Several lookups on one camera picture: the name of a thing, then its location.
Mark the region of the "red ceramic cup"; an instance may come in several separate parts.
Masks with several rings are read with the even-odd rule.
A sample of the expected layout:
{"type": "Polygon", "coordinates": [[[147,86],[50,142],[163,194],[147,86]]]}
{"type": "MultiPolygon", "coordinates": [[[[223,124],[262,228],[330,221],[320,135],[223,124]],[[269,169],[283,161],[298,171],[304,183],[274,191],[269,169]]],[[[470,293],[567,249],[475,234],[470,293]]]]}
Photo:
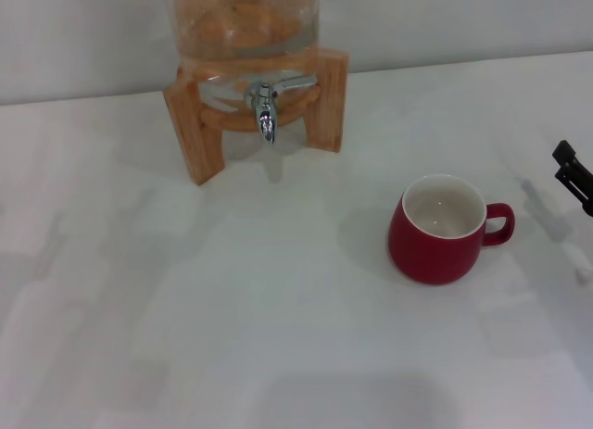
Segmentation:
{"type": "Polygon", "coordinates": [[[485,247],[507,243],[515,215],[505,203],[488,204],[463,179],[423,176],[400,197],[387,233],[387,250],[412,281],[446,285],[466,275],[485,247]]]}

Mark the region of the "wooden dispenser stand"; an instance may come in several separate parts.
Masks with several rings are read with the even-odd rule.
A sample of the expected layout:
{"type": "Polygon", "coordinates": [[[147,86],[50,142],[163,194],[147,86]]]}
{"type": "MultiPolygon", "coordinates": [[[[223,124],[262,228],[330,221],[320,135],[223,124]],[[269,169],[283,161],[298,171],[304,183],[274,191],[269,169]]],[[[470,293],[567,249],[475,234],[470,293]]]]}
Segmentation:
{"type": "MultiPolygon", "coordinates": [[[[317,83],[286,91],[276,98],[278,128],[296,121],[305,123],[310,148],[339,152],[344,129],[348,54],[317,47],[317,83]]],[[[192,181],[202,185],[225,168],[222,134],[259,133],[254,111],[240,114],[219,112],[205,106],[196,79],[178,68],[177,77],[163,97],[192,181]]]]}

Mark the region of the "glass water dispenser jar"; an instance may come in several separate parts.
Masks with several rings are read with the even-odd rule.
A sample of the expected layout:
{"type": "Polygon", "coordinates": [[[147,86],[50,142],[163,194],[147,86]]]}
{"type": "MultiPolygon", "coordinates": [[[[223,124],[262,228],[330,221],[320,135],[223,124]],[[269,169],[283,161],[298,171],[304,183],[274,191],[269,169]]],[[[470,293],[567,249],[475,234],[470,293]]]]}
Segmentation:
{"type": "Polygon", "coordinates": [[[250,112],[254,83],[316,69],[320,0],[170,0],[181,70],[196,79],[202,103],[250,112]]]}

